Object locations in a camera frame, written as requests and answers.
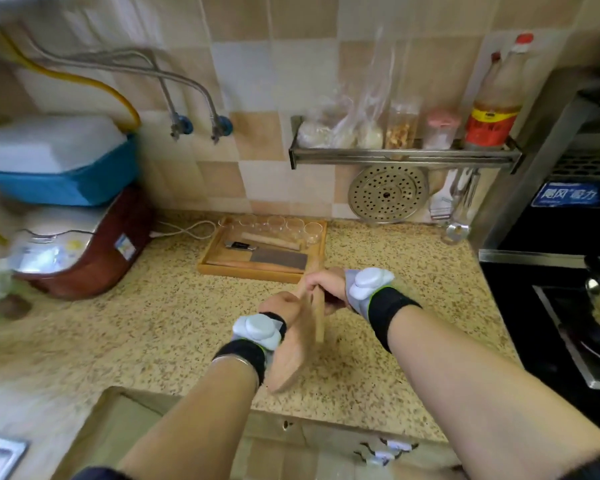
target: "metal shelf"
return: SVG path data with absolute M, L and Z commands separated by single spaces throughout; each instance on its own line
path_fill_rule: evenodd
M 523 160 L 520 147 L 512 138 L 502 150 L 476 152 L 462 150 L 460 140 L 454 142 L 450 150 L 423 150 L 416 140 L 416 148 L 408 150 L 361 150 L 357 148 L 338 150 L 331 148 L 300 148 L 297 144 L 297 129 L 302 123 L 302 117 L 293 116 L 291 126 L 294 130 L 294 140 L 289 148 L 291 168 L 296 169 L 300 164 L 313 165 L 359 165 L 401 162 L 424 168 L 503 168 L 515 173 Z

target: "hand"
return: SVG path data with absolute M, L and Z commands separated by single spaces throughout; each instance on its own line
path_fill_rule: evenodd
M 264 300 L 258 307 L 258 313 L 273 312 L 287 324 L 287 329 L 296 321 L 304 306 L 301 300 L 289 291 L 280 291 Z
M 305 279 L 307 291 L 313 291 L 316 286 L 320 286 L 325 291 L 324 313 L 326 315 L 331 315 L 344 307 L 350 308 L 347 301 L 343 268 L 330 267 L 328 269 L 321 269 L 315 273 L 307 274 Z

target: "wrist strap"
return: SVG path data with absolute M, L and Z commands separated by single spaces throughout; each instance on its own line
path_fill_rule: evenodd
M 258 385 L 262 385 L 267 361 L 262 347 L 247 339 L 232 340 L 220 347 L 220 350 L 214 356 L 214 360 L 223 355 L 238 355 L 238 357 L 245 359 L 258 374 Z
M 391 325 L 391 320 L 398 313 L 398 310 L 407 305 L 422 308 L 417 301 L 406 297 L 391 286 L 380 288 L 371 296 L 368 309 L 369 323 L 371 323 L 371 328 L 374 329 L 377 339 L 389 353 L 391 353 L 387 340 L 389 325 Z

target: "perforated metal disc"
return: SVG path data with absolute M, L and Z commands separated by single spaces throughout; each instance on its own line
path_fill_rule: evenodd
M 424 172 L 401 163 L 370 166 L 349 187 L 349 206 L 362 220 L 401 222 L 421 208 L 429 197 Z

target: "rice cooker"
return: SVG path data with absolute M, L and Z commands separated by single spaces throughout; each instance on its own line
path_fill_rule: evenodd
M 103 207 L 39 207 L 12 240 L 16 278 L 56 298 L 82 299 L 110 290 L 149 242 L 153 210 L 132 184 Z

